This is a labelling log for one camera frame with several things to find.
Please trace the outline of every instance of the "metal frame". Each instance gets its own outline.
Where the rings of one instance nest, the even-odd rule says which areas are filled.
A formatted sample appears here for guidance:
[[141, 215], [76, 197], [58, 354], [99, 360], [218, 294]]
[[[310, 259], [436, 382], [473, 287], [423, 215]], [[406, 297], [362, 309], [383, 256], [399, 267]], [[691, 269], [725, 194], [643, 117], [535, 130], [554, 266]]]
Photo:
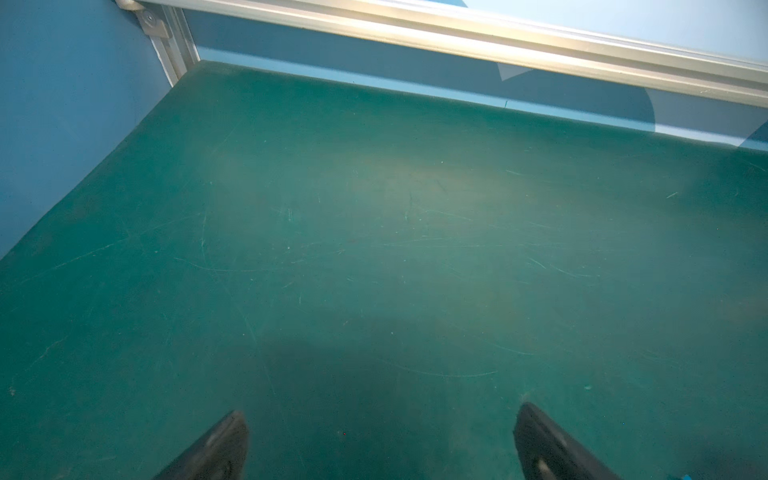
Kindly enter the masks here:
[[187, 19], [181, 8], [167, 5], [153, 5], [148, 8], [128, 0], [118, 2], [118, 5], [136, 14], [141, 29], [152, 40], [152, 46], [157, 52], [171, 87], [200, 61]]
[[765, 64], [436, 2], [156, 1], [164, 9], [190, 8], [768, 108]]

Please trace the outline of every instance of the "screw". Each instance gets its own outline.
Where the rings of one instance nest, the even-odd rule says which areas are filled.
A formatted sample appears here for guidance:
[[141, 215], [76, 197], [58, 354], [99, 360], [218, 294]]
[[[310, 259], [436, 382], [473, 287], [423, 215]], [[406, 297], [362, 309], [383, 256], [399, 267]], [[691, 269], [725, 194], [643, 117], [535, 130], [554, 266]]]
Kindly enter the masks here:
[[144, 20], [144, 22], [146, 22], [147, 25], [149, 25], [150, 27], [154, 27], [155, 24], [157, 23], [154, 15], [152, 15], [152, 12], [150, 12], [149, 10], [142, 11], [141, 17]]

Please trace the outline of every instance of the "teal floor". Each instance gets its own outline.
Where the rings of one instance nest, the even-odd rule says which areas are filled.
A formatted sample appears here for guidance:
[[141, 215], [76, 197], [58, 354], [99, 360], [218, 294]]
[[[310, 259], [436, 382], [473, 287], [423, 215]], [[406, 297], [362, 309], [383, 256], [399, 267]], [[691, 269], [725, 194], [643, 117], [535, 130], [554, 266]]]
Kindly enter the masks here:
[[203, 63], [0, 262], [0, 478], [768, 478], [768, 156]]

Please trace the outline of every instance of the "light blue wall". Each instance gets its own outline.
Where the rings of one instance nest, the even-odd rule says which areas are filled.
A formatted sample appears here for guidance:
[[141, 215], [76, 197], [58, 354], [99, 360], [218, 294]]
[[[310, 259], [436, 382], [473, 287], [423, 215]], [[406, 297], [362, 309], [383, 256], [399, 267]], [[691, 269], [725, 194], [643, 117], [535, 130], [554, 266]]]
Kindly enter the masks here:
[[0, 257], [170, 89], [112, 0], [2, 4]]

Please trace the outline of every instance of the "metal bracket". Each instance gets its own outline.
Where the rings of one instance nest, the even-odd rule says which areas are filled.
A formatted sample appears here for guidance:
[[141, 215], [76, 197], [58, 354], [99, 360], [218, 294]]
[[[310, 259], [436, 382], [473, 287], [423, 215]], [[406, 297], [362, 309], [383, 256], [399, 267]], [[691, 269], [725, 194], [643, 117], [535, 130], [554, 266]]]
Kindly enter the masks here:
[[166, 5], [146, 6], [135, 0], [118, 0], [120, 8], [133, 12], [144, 33], [152, 40], [165, 76], [174, 86], [200, 61], [184, 11]]

